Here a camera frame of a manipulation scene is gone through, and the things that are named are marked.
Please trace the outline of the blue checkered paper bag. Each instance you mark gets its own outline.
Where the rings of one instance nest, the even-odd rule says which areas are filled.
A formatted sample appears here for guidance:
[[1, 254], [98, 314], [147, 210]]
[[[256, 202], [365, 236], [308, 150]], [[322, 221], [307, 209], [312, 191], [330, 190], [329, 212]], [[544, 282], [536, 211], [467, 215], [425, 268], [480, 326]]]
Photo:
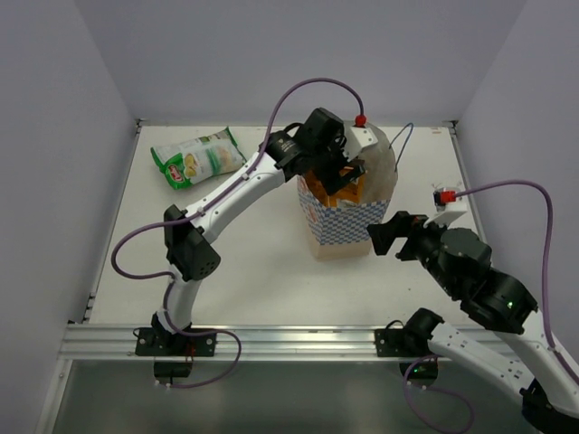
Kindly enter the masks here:
[[308, 246], [314, 259], [350, 259], [370, 253], [370, 224], [383, 221], [398, 181], [396, 155], [391, 141], [379, 127], [367, 123], [379, 143], [360, 156], [365, 166], [362, 203], [332, 208], [322, 205], [308, 189], [305, 175], [297, 181], [299, 205], [307, 224]]

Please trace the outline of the green cassava chips bag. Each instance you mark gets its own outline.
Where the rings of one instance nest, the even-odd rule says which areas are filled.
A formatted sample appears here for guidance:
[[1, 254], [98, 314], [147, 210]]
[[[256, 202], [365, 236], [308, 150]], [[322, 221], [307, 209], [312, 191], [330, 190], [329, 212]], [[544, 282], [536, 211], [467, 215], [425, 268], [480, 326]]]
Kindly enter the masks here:
[[159, 172], [174, 190], [239, 170], [246, 158], [231, 132], [225, 129], [181, 143], [152, 146], [150, 154]]

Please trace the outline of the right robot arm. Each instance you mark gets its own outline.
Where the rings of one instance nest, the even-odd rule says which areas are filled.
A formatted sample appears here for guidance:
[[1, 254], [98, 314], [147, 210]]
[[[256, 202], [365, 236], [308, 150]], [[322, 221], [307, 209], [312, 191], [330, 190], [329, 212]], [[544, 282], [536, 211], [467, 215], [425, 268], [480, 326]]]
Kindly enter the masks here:
[[439, 355], [461, 364], [520, 404], [523, 418], [542, 433], [578, 431], [578, 366], [560, 364], [538, 303], [518, 279], [492, 267], [489, 245], [474, 231], [440, 226], [408, 212], [370, 224], [367, 232], [376, 255], [385, 255], [402, 239], [396, 257], [419, 262], [469, 319], [516, 357], [496, 353], [424, 307], [403, 328], [376, 332], [377, 339], [405, 354]]

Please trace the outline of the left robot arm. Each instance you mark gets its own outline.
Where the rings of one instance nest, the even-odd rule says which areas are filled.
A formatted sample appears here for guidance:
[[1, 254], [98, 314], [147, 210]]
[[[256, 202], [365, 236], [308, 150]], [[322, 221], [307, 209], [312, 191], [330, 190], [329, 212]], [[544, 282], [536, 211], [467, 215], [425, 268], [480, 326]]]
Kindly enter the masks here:
[[165, 210], [168, 286], [151, 322], [158, 347], [171, 355], [187, 347], [197, 292], [221, 262], [213, 244], [248, 207], [296, 176], [313, 173], [328, 193], [336, 193], [364, 173], [358, 157], [376, 143], [365, 124], [364, 114], [345, 122], [316, 108], [294, 134], [268, 129], [249, 161], [205, 198]]

